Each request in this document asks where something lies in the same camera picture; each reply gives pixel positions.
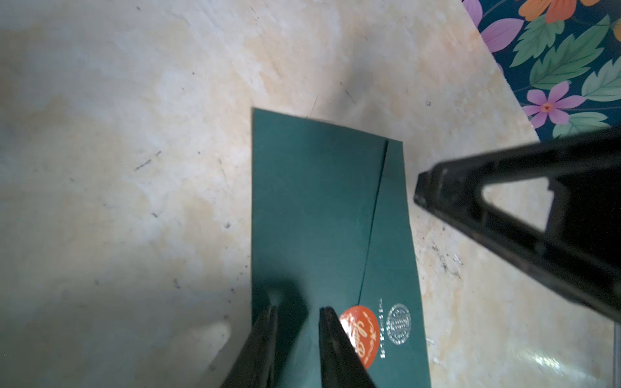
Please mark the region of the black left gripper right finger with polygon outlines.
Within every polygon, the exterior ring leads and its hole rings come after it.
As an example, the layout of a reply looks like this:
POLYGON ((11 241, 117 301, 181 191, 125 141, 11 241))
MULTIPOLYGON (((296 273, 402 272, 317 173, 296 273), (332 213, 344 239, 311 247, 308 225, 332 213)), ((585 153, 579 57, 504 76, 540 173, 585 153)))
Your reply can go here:
POLYGON ((331 307, 320 309, 321 384, 323 388, 375 388, 331 307))

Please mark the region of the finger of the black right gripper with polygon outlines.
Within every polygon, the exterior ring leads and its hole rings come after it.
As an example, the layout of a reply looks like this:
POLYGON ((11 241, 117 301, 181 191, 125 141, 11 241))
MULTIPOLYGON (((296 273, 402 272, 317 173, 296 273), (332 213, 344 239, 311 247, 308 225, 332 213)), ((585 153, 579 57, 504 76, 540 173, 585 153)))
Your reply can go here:
POLYGON ((620 319, 620 130, 436 164, 414 202, 556 294, 620 319), (553 194, 538 230, 484 199, 484 189, 545 178, 553 194))

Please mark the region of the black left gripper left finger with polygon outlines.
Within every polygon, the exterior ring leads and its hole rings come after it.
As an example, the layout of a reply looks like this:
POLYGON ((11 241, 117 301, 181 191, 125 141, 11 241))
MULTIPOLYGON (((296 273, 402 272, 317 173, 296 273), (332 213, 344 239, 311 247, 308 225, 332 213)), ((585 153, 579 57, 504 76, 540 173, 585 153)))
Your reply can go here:
POLYGON ((269 307, 255 321, 221 388, 266 388, 275 381, 278 308, 269 307))

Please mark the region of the dark green envelope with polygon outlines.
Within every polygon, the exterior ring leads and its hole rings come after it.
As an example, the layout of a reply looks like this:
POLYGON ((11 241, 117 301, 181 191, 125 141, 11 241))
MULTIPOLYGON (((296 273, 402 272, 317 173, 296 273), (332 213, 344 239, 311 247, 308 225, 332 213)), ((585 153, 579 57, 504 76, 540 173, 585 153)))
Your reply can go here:
POLYGON ((400 142, 252 113, 252 314, 278 307, 276 385, 318 387, 320 310, 365 307, 378 387, 431 384, 400 142))

